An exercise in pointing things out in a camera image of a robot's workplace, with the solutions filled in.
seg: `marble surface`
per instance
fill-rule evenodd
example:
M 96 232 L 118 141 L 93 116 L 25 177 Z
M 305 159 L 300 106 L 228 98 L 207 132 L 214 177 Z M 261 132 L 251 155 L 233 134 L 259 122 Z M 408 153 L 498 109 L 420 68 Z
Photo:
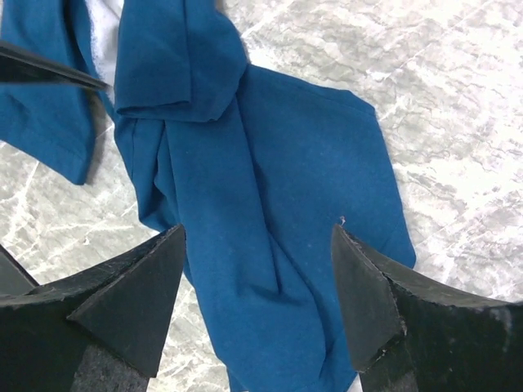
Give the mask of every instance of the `marble surface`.
M 350 89 L 377 108 L 418 271 L 523 300 L 523 2 L 228 0 L 253 63 Z M 90 180 L 74 186 L 0 143 L 0 242 L 40 282 L 153 233 L 98 118 Z M 184 280 L 150 391 L 227 390 Z M 353 385 L 352 391 L 360 390 Z

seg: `folded cloth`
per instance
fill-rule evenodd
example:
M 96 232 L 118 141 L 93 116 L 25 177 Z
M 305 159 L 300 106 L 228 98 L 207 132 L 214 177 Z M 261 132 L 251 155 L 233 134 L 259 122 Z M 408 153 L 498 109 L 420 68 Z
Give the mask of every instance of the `folded cloth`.
M 140 219 L 157 230 L 185 226 L 186 276 L 231 390 L 345 392 L 355 372 L 330 260 L 333 225 L 344 220 L 385 255 L 415 261 L 373 107 L 250 65 L 212 0 L 126 0 L 112 73 L 93 55 L 104 42 L 97 32 L 111 30 L 89 25 L 101 9 L 94 2 L 49 0 L 38 12 L 37 0 L 5 0 L 2 37 L 114 78 L 114 105 L 102 99 Z M 2 88 L 0 110 L 11 115 L 0 119 L 0 138 L 81 183 L 92 151 L 87 103 L 72 87 L 45 88 L 44 108 L 39 95 Z M 67 100 L 74 111 L 62 116 Z

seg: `garment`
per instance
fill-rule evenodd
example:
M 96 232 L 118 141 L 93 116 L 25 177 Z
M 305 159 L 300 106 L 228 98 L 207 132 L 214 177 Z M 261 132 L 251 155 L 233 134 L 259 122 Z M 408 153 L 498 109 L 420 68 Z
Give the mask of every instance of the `garment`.
M 6 0 L 2 36 L 96 74 L 92 10 Z M 35 88 L 2 87 L 0 138 L 82 184 L 94 141 L 87 102 L 72 87 Z M 186 276 L 231 390 L 345 392 L 355 372 L 333 225 L 344 219 L 380 252 L 415 261 L 373 107 L 249 64 L 210 0 L 126 0 L 114 104 L 101 98 L 141 221 L 186 228 Z

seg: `gray marble vein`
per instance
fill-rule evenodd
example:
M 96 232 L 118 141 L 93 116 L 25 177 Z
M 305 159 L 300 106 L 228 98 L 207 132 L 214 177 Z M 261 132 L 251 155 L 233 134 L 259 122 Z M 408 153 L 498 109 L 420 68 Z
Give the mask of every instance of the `gray marble vein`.
M 418 271 L 523 299 L 523 2 L 226 0 L 223 9 L 254 64 L 352 90 L 376 107 Z M 81 187 L 0 143 L 0 242 L 40 283 L 152 235 L 137 221 L 112 124 L 103 114 L 97 121 L 95 163 Z M 150 391 L 224 390 L 184 280 Z

